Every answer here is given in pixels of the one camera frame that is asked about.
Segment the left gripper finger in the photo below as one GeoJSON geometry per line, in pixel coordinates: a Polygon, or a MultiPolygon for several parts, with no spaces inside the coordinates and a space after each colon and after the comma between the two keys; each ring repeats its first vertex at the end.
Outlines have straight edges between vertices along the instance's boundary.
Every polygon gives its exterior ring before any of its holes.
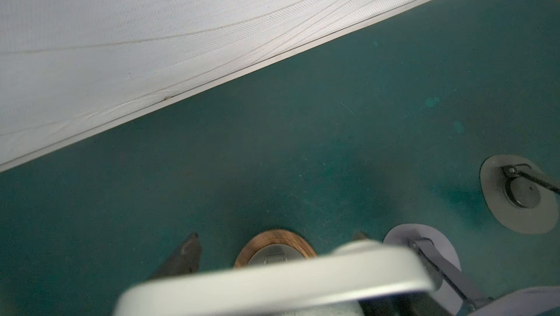
{"type": "Polygon", "coordinates": [[[148,280],[190,275],[199,271],[202,246],[197,233],[190,234],[148,277],[148,280]]]}

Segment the phone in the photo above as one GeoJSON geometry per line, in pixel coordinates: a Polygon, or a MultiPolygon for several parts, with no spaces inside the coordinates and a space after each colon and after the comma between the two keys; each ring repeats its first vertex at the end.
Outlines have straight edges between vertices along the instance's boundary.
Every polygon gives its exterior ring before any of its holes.
{"type": "Polygon", "coordinates": [[[434,289],[409,247],[356,240],[312,259],[143,282],[121,295],[114,313],[266,315],[434,289]]]}

